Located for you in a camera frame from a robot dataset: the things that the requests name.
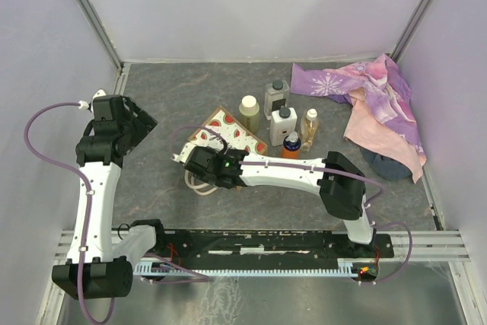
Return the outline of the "brown canvas tote bag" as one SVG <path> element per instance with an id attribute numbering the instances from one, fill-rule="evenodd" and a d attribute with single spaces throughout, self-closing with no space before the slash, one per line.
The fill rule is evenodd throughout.
<path id="1" fill-rule="evenodd" d="M 225 108 L 218 107 L 213 114 L 205 121 L 204 126 L 220 134 L 228 143 L 229 148 L 246 150 L 259 155 L 267 155 L 268 145 L 253 133 L 249 132 L 237 119 L 234 118 Z M 212 135 L 205 129 L 197 129 L 188 142 L 198 145 L 221 148 L 221 141 L 217 136 Z M 191 173 L 185 173 L 186 185 L 200 196 L 207 196 L 217 190 L 216 186 L 203 183 Z"/>

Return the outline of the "cream lid green jar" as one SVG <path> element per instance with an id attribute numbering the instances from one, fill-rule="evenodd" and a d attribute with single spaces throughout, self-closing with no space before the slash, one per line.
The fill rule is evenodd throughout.
<path id="1" fill-rule="evenodd" d="M 251 133 L 259 130 L 259 104 L 252 95 L 242 98 L 239 106 L 240 122 Z"/>

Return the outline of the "white square bottle grey cap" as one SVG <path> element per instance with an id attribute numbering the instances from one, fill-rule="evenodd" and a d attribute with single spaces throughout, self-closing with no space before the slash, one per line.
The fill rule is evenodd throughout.
<path id="1" fill-rule="evenodd" d="M 298 116 L 293 107 L 282 107 L 271 114 L 269 140 L 271 146 L 279 146 L 286 136 L 295 131 Z"/>

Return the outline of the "clear bottle dark cap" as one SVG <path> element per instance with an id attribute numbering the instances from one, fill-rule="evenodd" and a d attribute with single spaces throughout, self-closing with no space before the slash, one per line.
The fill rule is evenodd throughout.
<path id="1" fill-rule="evenodd" d="M 264 97 L 264 114 L 271 120 L 272 112 L 288 106 L 290 88 L 286 80 L 274 80 L 266 85 Z"/>

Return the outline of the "amber bottle white cap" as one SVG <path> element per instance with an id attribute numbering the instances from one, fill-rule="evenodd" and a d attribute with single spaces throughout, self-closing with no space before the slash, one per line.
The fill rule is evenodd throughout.
<path id="1" fill-rule="evenodd" d="M 301 150 L 309 151 L 319 126 L 318 112 L 311 108 L 304 112 L 300 122 Z"/>

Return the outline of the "purple pink patterned cloth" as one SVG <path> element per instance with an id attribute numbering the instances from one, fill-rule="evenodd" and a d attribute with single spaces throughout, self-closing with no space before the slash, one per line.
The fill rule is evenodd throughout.
<path id="1" fill-rule="evenodd" d="M 404 164 L 413 183 L 422 178 L 427 158 L 410 108 L 412 91 L 389 56 L 337 69 L 306 70 L 294 64 L 291 93 L 350 104 L 344 138 Z"/>

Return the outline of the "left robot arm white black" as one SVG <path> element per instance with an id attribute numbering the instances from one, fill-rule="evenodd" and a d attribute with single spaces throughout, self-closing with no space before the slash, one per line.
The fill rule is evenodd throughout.
<path id="1" fill-rule="evenodd" d="M 112 242 L 115 192 L 124 157 L 158 124 L 130 97 L 95 97 L 93 119 L 75 147 L 80 179 L 75 233 L 66 261 L 52 270 L 52 280 L 74 299 L 128 295 L 133 269 L 145 254 L 161 256 L 168 239 L 159 219 L 136 220 L 129 233 Z"/>

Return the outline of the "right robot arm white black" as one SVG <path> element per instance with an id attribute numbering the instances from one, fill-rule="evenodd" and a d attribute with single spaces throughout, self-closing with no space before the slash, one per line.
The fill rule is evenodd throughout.
<path id="1" fill-rule="evenodd" d="M 349 250 L 355 256 L 367 256 L 376 247 L 374 229 L 365 212 L 366 178 L 336 151 L 326 158 L 296 160 L 188 143 L 173 155 L 173 161 L 219 188 L 276 186 L 318 196 L 326 212 L 344 222 Z"/>

